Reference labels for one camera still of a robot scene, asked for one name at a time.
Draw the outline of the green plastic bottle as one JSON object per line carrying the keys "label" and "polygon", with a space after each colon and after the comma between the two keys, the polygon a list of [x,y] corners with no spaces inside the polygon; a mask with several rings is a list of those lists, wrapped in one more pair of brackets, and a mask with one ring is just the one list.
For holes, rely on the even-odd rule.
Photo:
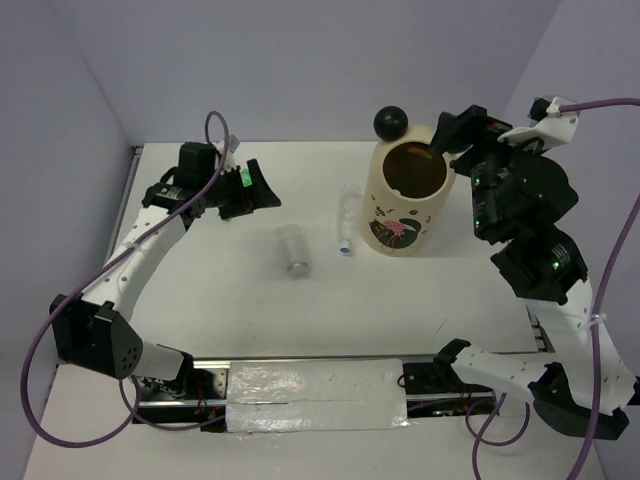
{"label": "green plastic bottle", "polygon": [[248,188],[252,186],[252,178],[249,170],[247,168],[241,171],[241,179],[244,188]]}

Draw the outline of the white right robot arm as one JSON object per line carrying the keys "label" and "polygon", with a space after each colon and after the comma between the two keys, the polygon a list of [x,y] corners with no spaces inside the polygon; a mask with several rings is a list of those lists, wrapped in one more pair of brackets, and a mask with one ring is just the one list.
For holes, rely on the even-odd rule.
{"label": "white right robot arm", "polygon": [[439,116],[431,142],[471,181],[474,233],[499,244],[491,258],[550,340],[553,361],[524,360],[455,339],[434,358],[444,390],[482,385],[531,405],[553,430],[615,440],[625,408],[639,400],[639,380],[624,365],[596,314],[586,263],[558,227],[578,202],[563,168],[548,157],[578,124],[561,98],[537,100],[532,121],[515,128],[479,106]]}

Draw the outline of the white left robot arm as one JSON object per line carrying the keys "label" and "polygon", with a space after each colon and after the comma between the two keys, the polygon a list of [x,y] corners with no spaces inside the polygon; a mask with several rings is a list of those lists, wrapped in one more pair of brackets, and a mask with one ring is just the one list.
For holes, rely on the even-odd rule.
{"label": "white left robot arm", "polygon": [[143,340],[130,321],[158,266],[206,210],[223,220],[280,206],[257,159],[244,167],[222,144],[186,142],[176,166],[150,186],[124,240],[106,266],[73,300],[50,306],[59,358],[68,364],[184,398],[209,381],[191,354]]}

